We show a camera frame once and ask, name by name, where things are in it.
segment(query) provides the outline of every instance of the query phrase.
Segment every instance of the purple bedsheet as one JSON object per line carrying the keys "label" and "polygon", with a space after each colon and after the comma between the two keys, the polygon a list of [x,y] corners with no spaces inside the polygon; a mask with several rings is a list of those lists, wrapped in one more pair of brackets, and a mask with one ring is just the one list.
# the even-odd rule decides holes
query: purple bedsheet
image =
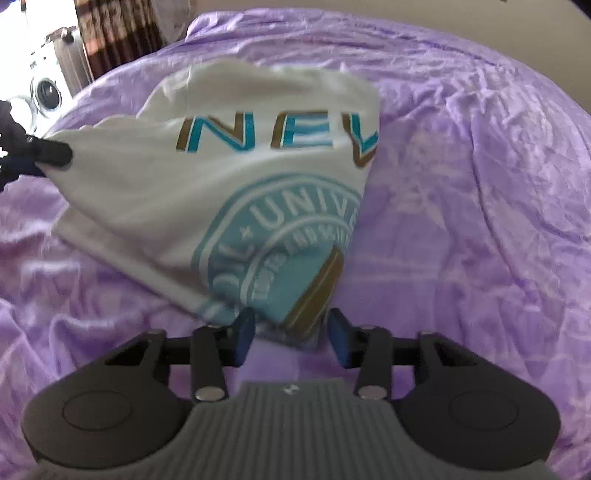
{"label": "purple bedsheet", "polygon": [[[383,98],[381,143],[333,304],[396,335],[435,330],[540,387],[562,431],[550,465],[591,470],[591,117],[548,79],[466,40],[313,10],[199,17],[187,40],[96,82],[56,129],[136,113],[175,70],[219,56],[349,71]],[[149,328],[196,320],[51,235],[65,207],[41,179],[0,196],[0,478],[34,461],[26,402]],[[395,393],[410,387],[404,372]],[[343,375],[325,342],[256,340],[247,379]],[[186,369],[173,386],[186,391]]]}

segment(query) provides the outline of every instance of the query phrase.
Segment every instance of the washing machine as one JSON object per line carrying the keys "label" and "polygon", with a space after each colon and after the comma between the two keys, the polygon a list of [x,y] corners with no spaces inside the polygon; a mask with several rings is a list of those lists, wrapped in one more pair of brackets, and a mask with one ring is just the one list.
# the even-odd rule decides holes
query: washing machine
{"label": "washing machine", "polygon": [[58,29],[31,53],[30,81],[8,99],[12,117],[28,134],[43,137],[91,81],[77,28]]}

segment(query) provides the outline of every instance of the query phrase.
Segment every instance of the gray gripper base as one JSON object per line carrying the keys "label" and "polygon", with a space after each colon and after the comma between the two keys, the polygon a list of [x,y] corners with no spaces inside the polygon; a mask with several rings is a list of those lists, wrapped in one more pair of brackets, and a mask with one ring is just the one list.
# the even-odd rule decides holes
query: gray gripper base
{"label": "gray gripper base", "polygon": [[342,380],[249,383],[193,409],[179,434],[140,462],[81,471],[41,462],[28,480],[558,480],[543,462],[506,472],[445,463],[408,437],[392,407]]}

